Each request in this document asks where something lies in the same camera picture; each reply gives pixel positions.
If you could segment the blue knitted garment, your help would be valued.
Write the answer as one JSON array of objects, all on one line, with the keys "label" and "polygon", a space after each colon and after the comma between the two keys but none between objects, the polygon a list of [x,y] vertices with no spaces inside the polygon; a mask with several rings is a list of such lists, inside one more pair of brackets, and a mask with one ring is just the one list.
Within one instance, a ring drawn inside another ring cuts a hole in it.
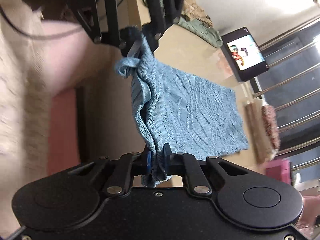
[{"label": "blue knitted garment", "polygon": [[118,75],[131,79],[132,116],[151,153],[142,184],[155,187],[169,179],[164,146],[196,159],[223,157],[248,149],[235,91],[158,61],[146,37],[127,28],[128,40],[140,55],[127,56],[115,65]]}]

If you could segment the beige lace cloth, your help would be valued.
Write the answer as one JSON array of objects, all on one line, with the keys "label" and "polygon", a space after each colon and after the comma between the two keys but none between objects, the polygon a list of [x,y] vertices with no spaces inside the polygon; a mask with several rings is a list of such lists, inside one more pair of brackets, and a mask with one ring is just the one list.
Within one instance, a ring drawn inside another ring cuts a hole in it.
[{"label": "beige lace cloth", "polygon": [[213,27],[212,20],[196,0],[184,0],[181,14],[187,21],[199,20],[206,27]]}]

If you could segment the stack of folded beige blankets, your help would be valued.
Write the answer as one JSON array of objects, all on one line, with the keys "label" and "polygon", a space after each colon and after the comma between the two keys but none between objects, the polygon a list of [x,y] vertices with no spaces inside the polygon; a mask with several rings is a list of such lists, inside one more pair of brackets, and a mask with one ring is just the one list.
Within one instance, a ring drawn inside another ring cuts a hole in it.
[{"label": "stack of folded beige blankets", "polygon": [[272,161],[279,150],[274,150],[266,135],[261,107],[269,105],[265,100],[254,98],[247,102],[245,106],[246,114],[249,120],[249,126],[254,140],[254,149],[259,163]]}]

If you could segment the floral folded cloth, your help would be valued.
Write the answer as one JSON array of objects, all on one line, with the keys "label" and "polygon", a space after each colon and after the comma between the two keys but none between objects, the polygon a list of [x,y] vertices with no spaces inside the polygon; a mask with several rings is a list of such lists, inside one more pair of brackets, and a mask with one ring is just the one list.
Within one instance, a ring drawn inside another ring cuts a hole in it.
[{"label": "floral folded cloth", "polygon": [[274,150],[280,149],[279,129],[277,124],[276,111],[271,105],[261,107],[262,119],[266,135]]}]

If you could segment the black tablet with stand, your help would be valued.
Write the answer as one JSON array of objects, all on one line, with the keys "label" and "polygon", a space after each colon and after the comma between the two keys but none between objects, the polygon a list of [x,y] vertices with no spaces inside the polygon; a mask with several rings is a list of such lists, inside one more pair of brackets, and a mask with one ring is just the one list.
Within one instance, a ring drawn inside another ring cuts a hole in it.
[{"label": "black tablet with stand", "polygon": [[269,70],[255,39],[246,27],[221,36],[221,47],[238,82],[246,82]]}]

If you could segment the magenta small box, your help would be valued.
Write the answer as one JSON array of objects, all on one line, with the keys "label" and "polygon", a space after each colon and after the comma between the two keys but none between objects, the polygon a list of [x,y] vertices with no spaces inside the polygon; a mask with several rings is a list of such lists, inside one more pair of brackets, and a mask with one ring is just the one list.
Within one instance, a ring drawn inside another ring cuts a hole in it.
[{"label": "magenta small box", "polygon": [[291,185],[291,163],[287,159],[277,159],[265,164],[267,177]]}]

